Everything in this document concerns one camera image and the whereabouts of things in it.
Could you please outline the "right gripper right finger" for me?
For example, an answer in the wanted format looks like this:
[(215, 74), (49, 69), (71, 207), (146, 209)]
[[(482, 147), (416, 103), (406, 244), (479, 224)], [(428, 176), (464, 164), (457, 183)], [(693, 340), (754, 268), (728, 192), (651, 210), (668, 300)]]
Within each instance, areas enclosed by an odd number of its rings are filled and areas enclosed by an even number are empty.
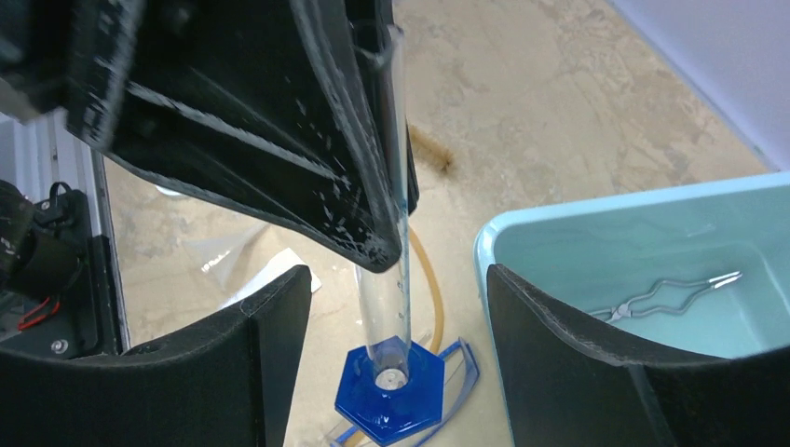
[(722, 359), (620, 330), (503, 264), (487, 307), (517, 446), (785, 446), (789, 351)]

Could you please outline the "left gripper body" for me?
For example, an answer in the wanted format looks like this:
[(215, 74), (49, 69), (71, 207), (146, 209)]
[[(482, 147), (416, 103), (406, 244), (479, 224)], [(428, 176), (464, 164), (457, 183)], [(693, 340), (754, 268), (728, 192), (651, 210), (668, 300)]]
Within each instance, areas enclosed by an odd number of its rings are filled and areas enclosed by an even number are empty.
[(151, 183), (381, 273), (403, 245), (383, 74), (390, 1), (5, 1), (1, 111), (55, 110)]

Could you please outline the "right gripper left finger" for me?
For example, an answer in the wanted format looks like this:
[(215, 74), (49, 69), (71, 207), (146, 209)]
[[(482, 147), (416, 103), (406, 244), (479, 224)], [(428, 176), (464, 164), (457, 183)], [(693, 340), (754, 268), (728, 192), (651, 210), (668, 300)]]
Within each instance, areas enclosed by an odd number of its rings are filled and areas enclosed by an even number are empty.
[(306, 336), (311, 276), (120, 356), (1, 353), (5, 446), (280, 446)]

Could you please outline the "metal crucible tongs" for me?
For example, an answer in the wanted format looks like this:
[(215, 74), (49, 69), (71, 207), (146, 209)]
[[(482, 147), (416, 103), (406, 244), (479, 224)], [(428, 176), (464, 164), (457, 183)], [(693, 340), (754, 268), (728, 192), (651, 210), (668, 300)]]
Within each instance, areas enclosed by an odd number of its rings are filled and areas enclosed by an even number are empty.
[[(704, 295), (732, 285), (742, 277), (743, 272), (735, 270), (697, 280), (659, 278), (643, 293), (628, 297), (615, 305), (587, 310), (586, 313), (610, 324), (623, 319), (648, 318), (656, 314), (683, 316)], [(688, 293), (672, 300), (660, 298), (669, 289)]]

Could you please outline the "amber rubber tubing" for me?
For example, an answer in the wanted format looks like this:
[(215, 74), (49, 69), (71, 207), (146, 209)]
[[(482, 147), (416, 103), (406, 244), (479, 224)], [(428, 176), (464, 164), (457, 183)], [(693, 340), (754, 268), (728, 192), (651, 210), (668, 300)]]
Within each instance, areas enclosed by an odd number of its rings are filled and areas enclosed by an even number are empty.
[[(355, 270), (358, 286), (362, 345), (373, 363), (373, 377), (386, 390), (404, 387), (410, 380), (409, 353), (413, 344), (439, 354), (445, 315), (435, 271), (415, 232), (399, 264), (384, 274)], [(350, 446), (362, 446), (362, 436)]]

